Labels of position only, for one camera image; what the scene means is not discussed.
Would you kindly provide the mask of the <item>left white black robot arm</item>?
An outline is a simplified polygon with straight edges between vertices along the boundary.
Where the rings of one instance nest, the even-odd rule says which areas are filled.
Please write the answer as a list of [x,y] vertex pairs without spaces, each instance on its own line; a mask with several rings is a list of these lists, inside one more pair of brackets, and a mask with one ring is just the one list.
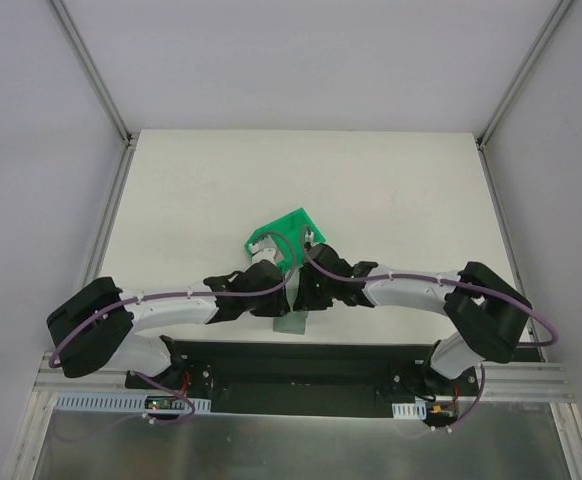
[[245,313],[281,316],[289,311],[290,279],[269,260],[181,291],[124,290],[111,277],[97,278],[48,316],[49,367],[67,378],[102,368],[137,370],[159,388],[173,388],[183,367],[168,328],[230,322]]

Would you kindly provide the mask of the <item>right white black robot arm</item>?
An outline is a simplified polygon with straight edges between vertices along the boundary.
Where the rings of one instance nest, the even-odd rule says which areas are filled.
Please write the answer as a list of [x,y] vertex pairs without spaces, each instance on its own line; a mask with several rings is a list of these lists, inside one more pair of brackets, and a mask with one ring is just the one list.
[[437,342],[421,369],[423,387],[444,394],[483,361],[510,362],[530,303],[494,271],[469,262],[458,271],[399,271],[377,262],[354,265],[330,246],[309,248],[299,269],[295,311],[323,311],[335,301],[350,307],[397,306],[448,317],[456,332]]

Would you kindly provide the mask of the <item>sage green card holder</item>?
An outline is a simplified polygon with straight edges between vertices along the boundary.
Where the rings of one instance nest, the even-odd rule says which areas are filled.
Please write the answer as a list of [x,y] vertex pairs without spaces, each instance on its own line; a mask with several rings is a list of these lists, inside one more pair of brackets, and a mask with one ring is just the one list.
[[306,311],[289,312],[273,319],[272,328],[275,333],[304,335],[306,332],[308,313]]

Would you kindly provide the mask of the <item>green plastic bin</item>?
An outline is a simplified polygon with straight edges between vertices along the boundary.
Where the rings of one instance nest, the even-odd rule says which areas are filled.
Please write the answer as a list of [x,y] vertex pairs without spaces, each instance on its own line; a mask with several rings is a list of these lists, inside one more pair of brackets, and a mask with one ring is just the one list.
[[283,259],[276,266],[286,274],[292,269],[292,256],[295,256],[296,260],[302,259],[300,240],[301,230],[304,225],[309,225],[314,231],[315,242],[324,243],[326,241],[325,236],[313,222],[307,211],[304,208],[298,208],[254,230],[245,242],[244,248],[250,255],[247,247],[248,244],[260,241],[265,237],[271,237],[283,255]]

